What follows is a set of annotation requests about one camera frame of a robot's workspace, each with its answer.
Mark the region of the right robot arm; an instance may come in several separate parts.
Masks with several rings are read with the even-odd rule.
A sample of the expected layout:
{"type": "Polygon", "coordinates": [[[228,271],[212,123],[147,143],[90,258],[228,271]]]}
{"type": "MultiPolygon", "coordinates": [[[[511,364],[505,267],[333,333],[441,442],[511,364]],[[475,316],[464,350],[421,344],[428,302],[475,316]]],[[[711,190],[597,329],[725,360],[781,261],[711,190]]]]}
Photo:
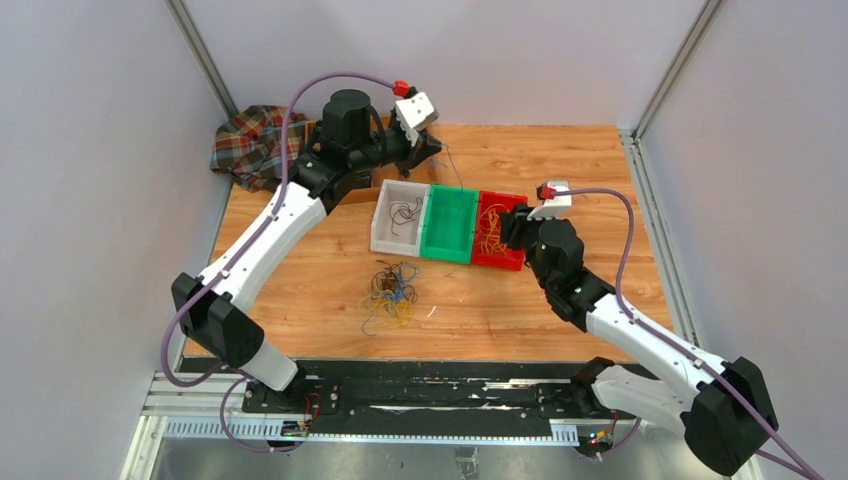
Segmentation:
{"type": "Polygon", "coordinates": [[[680,435],[714,472],[736,474],[778,428],[762,370],[745,357],[702,350],[644,315],[584,265],[584,244],[569,221],[531,212],[520,203],[500,213],[501,242],[524,252],[560,319],[616,345],[649,373],[597,357],[572,378],[574,408],[587,417],[624,411],[680,435]]]}

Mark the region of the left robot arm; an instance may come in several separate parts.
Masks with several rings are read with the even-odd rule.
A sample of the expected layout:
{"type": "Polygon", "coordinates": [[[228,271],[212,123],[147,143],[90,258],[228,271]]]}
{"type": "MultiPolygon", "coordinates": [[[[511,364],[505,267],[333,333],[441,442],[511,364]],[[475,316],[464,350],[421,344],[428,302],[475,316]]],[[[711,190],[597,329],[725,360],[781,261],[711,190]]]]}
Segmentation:
{"type": "Polygon", "coordinates": [[[393,164],[403,176],[439,153],[428,133],[438,111],[427,94],[399,87],[384,125],[363,91],[343,89],[324,106],[288,181],[224,255],[200,274],[180,274],[171,292],[177,309],[172,328],[223,364],[268,388],[283,413],[298,411],[306,386],[298,366],[267,340],[247,312],[290,250],[355,187],[360,173],[393,164]]]}

